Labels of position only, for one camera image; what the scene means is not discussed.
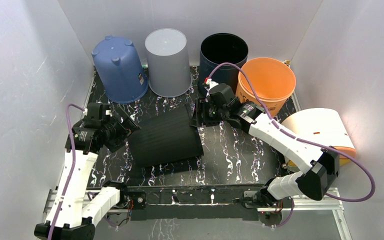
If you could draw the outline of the large black bucket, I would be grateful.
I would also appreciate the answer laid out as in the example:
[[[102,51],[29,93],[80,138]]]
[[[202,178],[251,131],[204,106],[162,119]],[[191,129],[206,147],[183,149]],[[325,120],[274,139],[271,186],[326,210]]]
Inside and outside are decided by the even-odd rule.
[[[151,167],[202,156],[198,129],[190,125],[191,113],[183,105],[141,122],[127,139],[133,162]]]

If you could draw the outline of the blue plastic bucket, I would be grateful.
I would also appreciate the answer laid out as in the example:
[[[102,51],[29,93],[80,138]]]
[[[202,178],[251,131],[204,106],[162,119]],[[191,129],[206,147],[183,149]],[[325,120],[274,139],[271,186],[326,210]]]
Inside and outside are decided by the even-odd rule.
[[[107,35],[91,56],[105,94],[112,102],[133,103],[147,92],[148,78],[130,39]]]

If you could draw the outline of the grey plastic bucket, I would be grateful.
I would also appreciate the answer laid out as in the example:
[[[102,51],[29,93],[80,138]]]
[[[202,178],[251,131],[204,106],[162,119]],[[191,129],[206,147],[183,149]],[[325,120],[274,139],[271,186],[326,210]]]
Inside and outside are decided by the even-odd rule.
[[[187,38],[179,30],[161,28],[144,42],[149,72],[149,87],[158,96],[175,98],[192,85]]]

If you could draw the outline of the orange bucket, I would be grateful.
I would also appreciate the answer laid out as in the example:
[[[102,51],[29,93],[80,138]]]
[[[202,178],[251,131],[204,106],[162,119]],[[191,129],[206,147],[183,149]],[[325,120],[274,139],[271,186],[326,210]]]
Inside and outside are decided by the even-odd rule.
[[[285,63],[268,57],[251,59],[241,69],[274,117],[295,90],[294,72]]]

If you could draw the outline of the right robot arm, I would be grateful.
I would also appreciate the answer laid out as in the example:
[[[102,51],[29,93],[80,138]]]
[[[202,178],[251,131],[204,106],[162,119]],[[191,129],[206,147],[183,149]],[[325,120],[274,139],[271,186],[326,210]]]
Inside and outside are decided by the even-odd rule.
[[[275,207],[281,199],[295,195],[320,201],[339,175],[338,153],[298,141],[289,129],[269,118],[262,106],[240,102],[225,83],[213,86],[207,97],[195,101],[190,124],[210,127],[220,122],[269,144],[298,167],[296,173],[270,179],[254,196],[254,204]]]

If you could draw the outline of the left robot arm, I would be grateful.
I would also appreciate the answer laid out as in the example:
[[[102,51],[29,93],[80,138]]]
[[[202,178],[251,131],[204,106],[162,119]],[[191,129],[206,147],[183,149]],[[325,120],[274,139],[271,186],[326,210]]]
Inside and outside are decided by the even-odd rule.
[[[70,107],[82,111],[83,118],[71,123]],[[107,181],[98,193],[88,193],[92,168],[102,147],[116,152],[140,126],[124,110],[107,103],[90,103],[86,108],[69,104],[65,110],[68,137],[64,166],[51,209],[34,236],[40,240],[92,240],[95,229],[112,208],[134,207],[125,183]]]

